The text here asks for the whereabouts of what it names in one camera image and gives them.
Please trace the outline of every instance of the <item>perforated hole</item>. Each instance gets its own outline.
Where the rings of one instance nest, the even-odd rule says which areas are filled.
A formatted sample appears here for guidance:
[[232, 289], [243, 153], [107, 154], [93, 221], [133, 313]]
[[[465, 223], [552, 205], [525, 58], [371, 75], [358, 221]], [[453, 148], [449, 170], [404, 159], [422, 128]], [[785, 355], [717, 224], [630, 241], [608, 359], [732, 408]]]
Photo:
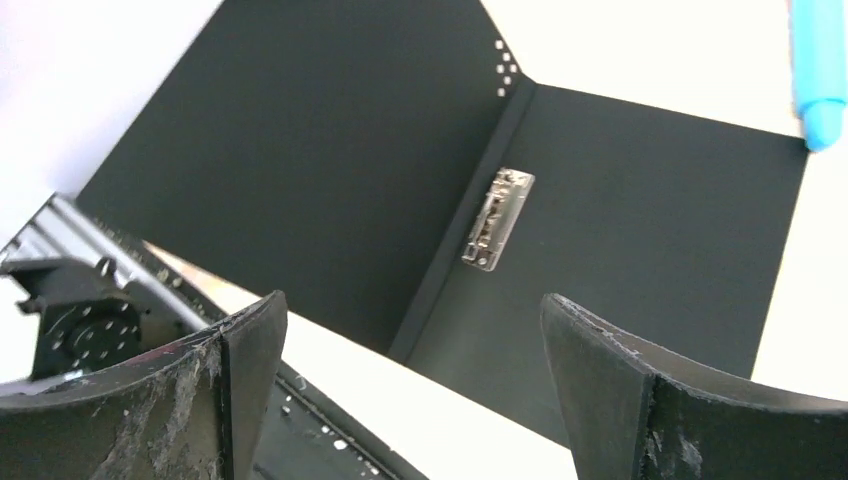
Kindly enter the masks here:
[[[503, 40], [495, 41], [495, 49], [498, 50], [498, 63], [495, 64], [495, 72], [500, 76], [500, 81], [503, 85], [512, 85], [513, 77], [510, 74], [518, 73], [518, 64], [511, 63], [512, 53], [507, 50], [506, 43]], [[504, 87], [498, 88], [496, 91], [499, 97], [506, 97], [508, 93]]]

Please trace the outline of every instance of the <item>metal clip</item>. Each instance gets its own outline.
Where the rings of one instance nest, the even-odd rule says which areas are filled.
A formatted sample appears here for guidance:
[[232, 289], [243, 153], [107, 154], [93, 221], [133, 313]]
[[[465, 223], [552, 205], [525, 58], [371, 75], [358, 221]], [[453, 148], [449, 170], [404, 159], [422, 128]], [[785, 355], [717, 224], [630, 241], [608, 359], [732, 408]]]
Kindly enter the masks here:
[[463, 262], [485, 272], [495, 269], [535, 179], [510, 168], [498, 170], [468, 235]]

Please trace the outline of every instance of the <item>white table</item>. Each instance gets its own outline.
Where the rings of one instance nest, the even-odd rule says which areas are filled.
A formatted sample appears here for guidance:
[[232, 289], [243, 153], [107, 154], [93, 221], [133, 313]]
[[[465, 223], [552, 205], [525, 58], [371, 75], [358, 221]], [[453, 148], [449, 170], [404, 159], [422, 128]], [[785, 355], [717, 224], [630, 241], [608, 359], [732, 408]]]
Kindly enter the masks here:
[[[0, 0], [4, 171], [77, 192], [218, 3]], [[799, 133], [784, 2], [484, 3], [541, 83]], [[846, 184], [848, 141], [811, 157], [757, 381], [848, 400]], [[229, 292], [210, 291], [230, 310], [255, 298]], [[283, 358], [434, 480], [576, 478], [566, 449], [296, 315]]]

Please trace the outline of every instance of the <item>black folder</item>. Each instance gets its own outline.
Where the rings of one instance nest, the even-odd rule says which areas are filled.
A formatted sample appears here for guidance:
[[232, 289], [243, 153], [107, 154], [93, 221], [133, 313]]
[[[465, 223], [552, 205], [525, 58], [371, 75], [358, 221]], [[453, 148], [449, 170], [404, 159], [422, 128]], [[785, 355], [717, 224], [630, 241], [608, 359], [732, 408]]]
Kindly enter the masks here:
[[[806, 155], [537, 85], [476, 0], [226, 0], [79, 203], [567, 444], [542, 295], [749, 377]], [[502, 167], [535, 183], [485, 272]]]

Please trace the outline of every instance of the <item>blue marker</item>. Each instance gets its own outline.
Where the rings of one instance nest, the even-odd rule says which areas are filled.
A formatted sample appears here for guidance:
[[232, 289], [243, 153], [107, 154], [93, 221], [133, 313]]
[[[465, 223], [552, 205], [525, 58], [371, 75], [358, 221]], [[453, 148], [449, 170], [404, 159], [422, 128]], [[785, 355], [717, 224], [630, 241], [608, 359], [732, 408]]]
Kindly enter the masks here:
[[791, 10], [795, 108], [817, 152], [839, 140], [848, 104], [843, 0], [792, 0]]

